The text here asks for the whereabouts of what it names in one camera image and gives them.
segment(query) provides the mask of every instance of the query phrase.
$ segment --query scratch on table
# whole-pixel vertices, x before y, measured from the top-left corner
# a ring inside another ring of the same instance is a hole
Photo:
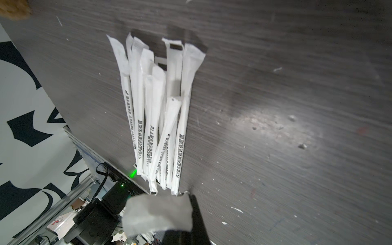
[[[280,219],[279,221],[277,221],[274,226],[271,227],[270,231],[272,231],[273,228],[275,228],[279,223],[281,223],[282,221],[284,221],[285,218]]]
[[[63,26],[63,24],[61,24],[60,19],[57,16],[56,16],[56,18],[57,18],[58,22],[60,23],[60,26]]]

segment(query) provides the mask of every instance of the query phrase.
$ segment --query table surface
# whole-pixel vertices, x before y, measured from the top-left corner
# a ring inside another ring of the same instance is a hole
[[[207,51],[180,191],[217,245],[391,244],[388,5],[40,0],[29,20],[1,23],[75,136],[125,172],[134,153],[106,34],[131,31],[158,56],[163,36]]]

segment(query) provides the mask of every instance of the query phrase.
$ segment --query black cable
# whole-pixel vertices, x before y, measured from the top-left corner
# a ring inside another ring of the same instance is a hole
[[[95,199],[95,197],[98,195],[98,193],[101,191],[103,185],[104,185],[105,182],[106,182],[107,177],[109,176],[109,170],[108,170],[107,168],[106,168],[106,173],[101,172],[101,171],[98,171],[98,167],[99,167],[99,165],[101,165],[101,164],[103,164],[103,163],[100,163],[100,164],[97,165],[97,167],[95,168],[95,172],[97,172],[98,174],[104,174],[104,175],[105,175],[105,178],[103,179],[103,181],[102,181],[101,184],[99,185],[97,191],[95,192],[95,194],[94,194],[93,197],[91,198],[91,201],[93,201],[93,200]]]
[[[46,237],[46,238],[48,239],[49,245],[52,245],[52,243],[50,242],[50,239],[49,239],[49,237],[47,237],[47,236],[44,236],[44,235],[37,235],[37,236],[39,236],[39,237]]]

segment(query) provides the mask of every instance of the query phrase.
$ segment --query white paper straw wrapper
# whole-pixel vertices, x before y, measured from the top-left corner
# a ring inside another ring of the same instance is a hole
[[[195,73],[199,69],[204,58],[205,53],[201,52],[192,44],[185,44],[181,75],[181,96],[183,97],[183,103],[180,120],[178,122],[176,148],[174,151],[176,169],[173,172],[171,189],[172,195],[178,195],[178,188],[180,186],[180,176],[185,146],[185,135],[188,124],[189,104],[191,101],[192,83]]]
[[[142,54],[140,56],[140,72],[139,72],[139,84],[138,84],[138,91],[139,91],[138,102],[140,103],[138,110],[143,111],[143,115],[140,115],[140,117],[142,117],[143,120],[144,120],[144,102],[145,102],[144,101],[144,99],[145,99],[144,98],[144,87],[145,87],[146,80],[150,80],[150,78],[148,78],[148,77],[150,77],[152,75],[153,65],[154,65],[154,53],[151,50],[143,49]],[[144,151],[144,135],[145,135],[144,134],[144,124],[142,126],[142,129],[143,129],[143,134],[142,134],[141,140],[142,140],[143,151]],[[144,158],[145,158],[145,156],[144,156],[144,152],[143,152],[143,154],[142,154],[142,163],[143,164],[144,164]],[[145,169],[144,165],[143,165],[142,177],[145,178],[146,175],[148,175],[148,168]]]
[[[166,38],[162,38],[162,41],[165,42],[165,46],[166,46],[166,57],[167,57],[166,94],[167,97],[169,98],[171,96],[180,95],[182,60],[183,60],[182,56],[183,56],[184,46],[182,45],[182,42],[180,40],[168,40]],[[167,150],[166,150],[166,159],[167,159],[166,185],[170,189],[172,188],[176,133],[177,133],[177,119],[174,122],[174,126],[171,132],[172,137],[170,137],[169,139],[169,143],[167,145]]]
[[[136,142],[135,142],[135,132],[134,132],[134,114],[133,114],[133,103],[132,103],[132,93],[129,81],[129,62],[125,55],[124,46],[115,38],[107,36],[110,44],[112,45],[114,56],[117,60],[118,69],[120,70],[121,76],[121,87],[124,96],[125,107],[127,110],[127,118],[129,123],[129,128],[131,129],[132,143],[135,154],[135,159],[137,157]]]
[[[152,75],[148,75],[144,79],[145,88],[145,114],[146,114],[146,127],[144,130],[144,158],[143,158],[143,179],[147,179],[149,173],[149,165],[151,162],[151,155],[148,153],[150,146],[150,125],[151,125],[151,104],[152,104]]]
[[[142,55],[143,49],[148,49],[149,47],[145,45],[137,37],[133,38],[133,43],[131,47],[132,56],[130,59],[131,63],[131,90],[133,96],[133,107],[135,116],[135,127],[137,129],[137,141],[138,151],[136,159],[136,170],[137,175],[143,174],[143,133],[144,133],[144,92],[143,92],[143,81],[140,81],[142,75],[140,74],[140,57]]]
[[[165,72],[157,65],[154,65],[152,69],[152,104],[151,104],[151,123],[150,123],[150,142],[147,152],[147,164],[149,165],[149,173],[153,172],[151,168],[152,160],[154,159],[154,153],[158,144],[158,120],[161,113],[161,103],[163,97],[163,89],[166,86]],[[151,186],[156,185],[155,179],[148,178]]]
[[[181,107],[181,101],[178,99],[178,97],[171,97],[168,100],[168,113],[167,117],[165,120],[165,125],[163,127],[162,131],[162,137],[159,140],[159,144],[156,148],[156,152],[154,154],[154,159],[151,165],[150,169],[150,174],[149,174],[149,179],[152,181],[155,181],[156,179],[156,174],[158,173],[160,169],[160,164],[162,162],[163,156],[166,151],[167,144],[169,142],[170,138],[170,133],[171,130],[174,126],[174,121],[177,120],[178,116],[178,111],[180,110]]]

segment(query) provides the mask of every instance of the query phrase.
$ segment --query black electronic device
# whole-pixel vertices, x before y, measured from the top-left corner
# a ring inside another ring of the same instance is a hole
[[[102,197],[102,201],[97,198],[91,200],[73,218],[75,224],[64,236],[64,241],[67,243],[76,238],[84,245],[105,244],[120,222],[118,215],[124,209],[128,198],[144,193],[112,166],[107,163],[103,165],[106,167],[106,172],[97,171],[97,173],[105,175],[106,178],[110,177],[116,184]]]
[[[93,199],[73,218],[75,225],[64,236],[64,241],[67,243],[104,245],[120,222],[118,215],[124,209],[128,198],[144,193],[112,166],[107,163],[102,164],[107,171],[97,171],[97,173],[105,175],[106,178],[110,177],[116,184],[102,197],[102,201]],[[163,237],[162,245],[210,245],[196,197],[190,195],[189,199],[193,207],[192,231],[168,230]]]

